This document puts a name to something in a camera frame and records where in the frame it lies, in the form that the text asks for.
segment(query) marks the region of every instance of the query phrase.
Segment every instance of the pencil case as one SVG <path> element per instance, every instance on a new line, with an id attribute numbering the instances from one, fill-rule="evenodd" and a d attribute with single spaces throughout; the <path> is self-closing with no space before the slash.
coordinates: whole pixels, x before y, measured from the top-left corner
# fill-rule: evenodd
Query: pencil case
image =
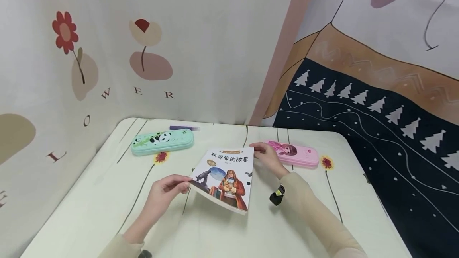
<path id="1" fill-rule="evenodd" d="M 278 141 L 266 141 L 275 149 L 279 161 L 285 164 L 292 164 L 306 168 L 316 168 L 318 165 L 317 150 L 311 147 L 296 146 Z"/>
<path id="2" fill-rule="evenodd" d="M 177 129 L 137 135 L 131 143 L 131 152 L 136 156 L 159 152 L 171 152 L 187 149 L 194 144 L 193 132 L 189 129 Z"/>

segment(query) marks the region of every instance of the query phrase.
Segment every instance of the curtain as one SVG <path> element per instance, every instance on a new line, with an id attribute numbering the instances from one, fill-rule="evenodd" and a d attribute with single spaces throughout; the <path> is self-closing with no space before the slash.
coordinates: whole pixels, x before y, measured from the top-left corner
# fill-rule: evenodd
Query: curtain
<path id="1" fill-rule="evenodd" d="M 22 253 L 120 120 L 247 123 L 298 32 L 305 7 L 287 30 L 291 2 L 0 0 L 2 257 Z"/>
<path id="2" fill-rule="evenodd" d="M 312 0 L 263 119 L 342 134 L 414 258 L 459 252 L 458 6 Z"/>

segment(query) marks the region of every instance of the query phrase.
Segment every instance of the panda print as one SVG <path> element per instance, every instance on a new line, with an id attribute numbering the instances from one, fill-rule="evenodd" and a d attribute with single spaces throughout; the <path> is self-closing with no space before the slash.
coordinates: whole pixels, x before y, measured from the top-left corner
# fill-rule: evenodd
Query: panda print
<path id="1" fill-rule="evenodd" d="M 156 135 L 152 135 L 150 137 L 150 142 L 153 143 L 154 146 L 158 143 L 163 143 L 170 141 L 171 133 L 164 132 L 164 133 L 157 133 Z"/>
<path id="2" fill-rule="evenodd" d="M 136 143 L 138 143 L 139 141 L 141 141 L 141 138 L 139 138 L 139 137 L 136 137 L 136 138 L 135 138 L 135 140 L 134 140 L 134 142 L 133 142 L 132 144 L 134 144 L 134 145 L 135 145 L 135 144 L 136 144 Z"/>

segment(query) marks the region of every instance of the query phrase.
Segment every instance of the purple pen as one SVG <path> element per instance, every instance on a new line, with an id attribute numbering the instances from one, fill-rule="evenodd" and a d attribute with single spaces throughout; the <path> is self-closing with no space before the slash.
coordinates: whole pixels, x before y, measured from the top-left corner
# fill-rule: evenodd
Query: purple pen
<path id="1" fill-rule="evenodd" d="M 171 125 L 169 129 L 191 129 L 192 131 L 199 131 L 200 127 L 188 127 L 183 125 Z"/>

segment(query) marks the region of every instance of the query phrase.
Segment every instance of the table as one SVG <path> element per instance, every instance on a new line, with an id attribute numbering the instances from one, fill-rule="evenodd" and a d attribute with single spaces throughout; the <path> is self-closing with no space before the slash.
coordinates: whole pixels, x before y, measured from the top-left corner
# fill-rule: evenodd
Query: table
<path id="1" fill-rule="evenodd" d="M 169 153 L 167 161 L 157 165 L 153 156 L 132 155 L 129 145 L 137 134 L 165 131 L 170 125 L 199 126 L 194 146 Z M 328 171 L 321 165 L 315 170 L 288 168 L 310 183 L 369 257 L 411 257 L 342 135 L 135 117 L 118 124 L 21 257 L 97 257 L 118 231 L 123 233 L 134 221 L 154 181 L 173 173 L 189 175 L 211 147 L 242 147 L 265 140 L 306 145 L 332 158 L 334 168 Z M 155 258 L 327 257 L 296 215 L 269 201 L 278 186 L 256 160 L 246 216 L 195 191 L 179 195 L 146 237 L 144 249 Z"/>

